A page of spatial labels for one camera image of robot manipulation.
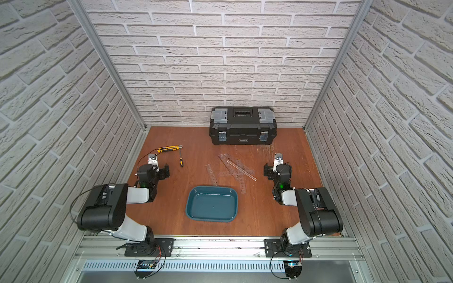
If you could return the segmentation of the right controller board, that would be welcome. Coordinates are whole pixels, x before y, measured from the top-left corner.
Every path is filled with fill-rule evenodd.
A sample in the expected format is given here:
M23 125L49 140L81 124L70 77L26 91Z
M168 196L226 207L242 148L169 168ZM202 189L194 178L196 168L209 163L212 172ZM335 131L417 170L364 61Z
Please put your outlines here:
M298 261L284 261L284 272L288 280L297 280L302 273L303 265Z

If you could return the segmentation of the aluminium front rail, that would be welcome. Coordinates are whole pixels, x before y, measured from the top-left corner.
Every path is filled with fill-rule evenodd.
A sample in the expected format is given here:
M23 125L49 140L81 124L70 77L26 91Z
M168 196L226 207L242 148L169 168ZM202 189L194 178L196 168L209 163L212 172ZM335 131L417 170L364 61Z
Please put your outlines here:
M74 254L75 259L126 259L125 242L107 235L85 236ZM158 235L156 243L169 252L167 259L264 260L280 250L279 237L195 237ZM355 238L318 237L303 250L304 260L363 261Z

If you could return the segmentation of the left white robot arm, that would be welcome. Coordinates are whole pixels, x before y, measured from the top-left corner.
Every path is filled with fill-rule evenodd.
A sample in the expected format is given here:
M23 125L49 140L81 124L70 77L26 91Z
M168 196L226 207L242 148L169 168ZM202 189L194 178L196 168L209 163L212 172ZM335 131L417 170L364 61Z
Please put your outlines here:
M82 231L107 233L129 243L153 243L154 234L148 226L127 216L128 204L146 204L155 200L158 183L170 176L169 166L139 167L138 187L126 183L104 184L88 191L88 197L75 222Z

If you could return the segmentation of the small yellow-handled screwdriver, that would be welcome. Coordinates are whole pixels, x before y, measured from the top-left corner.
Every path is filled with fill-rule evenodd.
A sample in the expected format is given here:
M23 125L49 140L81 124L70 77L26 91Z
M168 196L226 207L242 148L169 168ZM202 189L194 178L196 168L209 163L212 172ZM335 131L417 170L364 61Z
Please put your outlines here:
M184 167L184 160L183 160L181 148L179 149L179 164L180 164L180 167Z

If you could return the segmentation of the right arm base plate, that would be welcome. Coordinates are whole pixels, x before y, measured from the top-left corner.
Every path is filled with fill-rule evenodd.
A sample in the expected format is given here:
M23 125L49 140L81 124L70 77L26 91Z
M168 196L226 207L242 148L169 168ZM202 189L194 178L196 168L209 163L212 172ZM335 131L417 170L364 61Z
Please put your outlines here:
M267 238L264 240L264 251L267 258L291 257L311 258L311 247L309 243L291 245L281 238Z

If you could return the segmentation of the black plastic toolbox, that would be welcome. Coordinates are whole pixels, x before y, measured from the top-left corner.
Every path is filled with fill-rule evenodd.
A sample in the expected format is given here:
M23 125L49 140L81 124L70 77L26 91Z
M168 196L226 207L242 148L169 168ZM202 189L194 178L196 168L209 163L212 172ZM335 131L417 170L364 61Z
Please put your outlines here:
M209 136L214 145L270 145L277 137L271 107L214 107Z

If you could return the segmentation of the controller board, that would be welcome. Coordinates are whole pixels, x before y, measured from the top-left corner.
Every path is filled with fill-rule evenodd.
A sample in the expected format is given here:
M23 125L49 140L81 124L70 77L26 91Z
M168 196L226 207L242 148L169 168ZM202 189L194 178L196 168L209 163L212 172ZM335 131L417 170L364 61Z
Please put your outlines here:
M151 260L140 260L136 266L134 274L137 279L146 279L160 270L160 264Z
M302 273L303 265L298 261L284 261L284 272L288 280L297 280Z

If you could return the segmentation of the yellow utility knife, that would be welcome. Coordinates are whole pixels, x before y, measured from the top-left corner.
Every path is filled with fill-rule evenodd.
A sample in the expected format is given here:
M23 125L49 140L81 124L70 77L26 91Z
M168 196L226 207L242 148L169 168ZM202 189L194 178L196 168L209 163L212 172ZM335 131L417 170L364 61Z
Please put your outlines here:
M157 152L158 153L164 153L164 152L173 152L173 151L177 151L177 150L181 150L183 148L182 145L178 145L178 146L166 146L166 147L160 147L157 149Z

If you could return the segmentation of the teal plastic tray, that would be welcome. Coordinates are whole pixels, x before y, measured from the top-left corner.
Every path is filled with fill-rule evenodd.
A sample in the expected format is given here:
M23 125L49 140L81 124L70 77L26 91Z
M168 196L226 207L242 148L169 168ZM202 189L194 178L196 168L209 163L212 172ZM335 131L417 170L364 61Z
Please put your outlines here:
M205 222L231 222L238 213L238 193L230 187L197 186L186 203L189 219Z

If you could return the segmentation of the left controller board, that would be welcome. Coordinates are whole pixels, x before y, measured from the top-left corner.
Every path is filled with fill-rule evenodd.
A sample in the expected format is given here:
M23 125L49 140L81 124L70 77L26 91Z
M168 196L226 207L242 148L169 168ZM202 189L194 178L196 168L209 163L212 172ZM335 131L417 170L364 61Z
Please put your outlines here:
M134 274L137 279L146 279L160 270L160 264L151 260L140 260L136 266Z

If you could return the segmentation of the clear triangular scale ruler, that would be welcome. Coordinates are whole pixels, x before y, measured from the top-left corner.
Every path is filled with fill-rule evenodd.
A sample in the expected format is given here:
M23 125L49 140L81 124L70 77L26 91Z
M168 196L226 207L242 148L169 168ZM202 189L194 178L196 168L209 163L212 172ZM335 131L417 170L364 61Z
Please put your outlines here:
M250 179L252 179L253 181L257 181L257 179L250 173L248 173L247 171L245 171L244 169L240 168L239 166L237 166L235 163L233 163L232 161L230 160L227 160L227 163L230 164L231 166L233 166L234 168L236 168L238 171L240 171L241 173L243 173L244 175L248 176Z

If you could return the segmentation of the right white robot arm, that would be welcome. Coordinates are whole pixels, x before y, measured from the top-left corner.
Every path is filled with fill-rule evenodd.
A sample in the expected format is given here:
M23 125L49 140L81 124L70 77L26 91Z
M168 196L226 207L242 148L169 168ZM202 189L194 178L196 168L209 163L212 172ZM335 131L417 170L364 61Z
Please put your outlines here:
M281 236L284 247L305 244L315 237L343 231L342 217L325 187L297 189L290 186L292 167L281 161L264 165L264 176L274 182L274 200L297 208L299 221L286 228Z

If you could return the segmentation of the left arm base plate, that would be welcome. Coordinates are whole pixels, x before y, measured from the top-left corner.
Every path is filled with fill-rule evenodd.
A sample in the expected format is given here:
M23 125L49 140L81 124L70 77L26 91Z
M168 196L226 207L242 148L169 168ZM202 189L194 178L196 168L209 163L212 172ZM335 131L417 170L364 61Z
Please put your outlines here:
M152 242L127 243L125 257L170 257L174 238L156 238Z

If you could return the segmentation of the clear stencil ruler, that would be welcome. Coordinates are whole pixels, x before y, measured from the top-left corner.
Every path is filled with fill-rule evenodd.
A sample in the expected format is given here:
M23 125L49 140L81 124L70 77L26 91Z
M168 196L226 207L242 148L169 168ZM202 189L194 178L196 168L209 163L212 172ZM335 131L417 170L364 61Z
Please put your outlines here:
M245 170L244 164L239 159L236 160L236 165ZM244 180L245 175L243 173L241 173L240 171L238 171L237 176L239 177L239 186L240 186L241 193L246 194L245 180Z
M224 173L225 176L244 176L244 172L232 162L225 154L219 155L220 160L227 168L227 173Z
M217 182L217 179L215 177L214 171L212 170L211 165L207 164L205 167L206 167L206 171L208 173L208 176L210 178L211 185L212 186L218 186L218 182Z

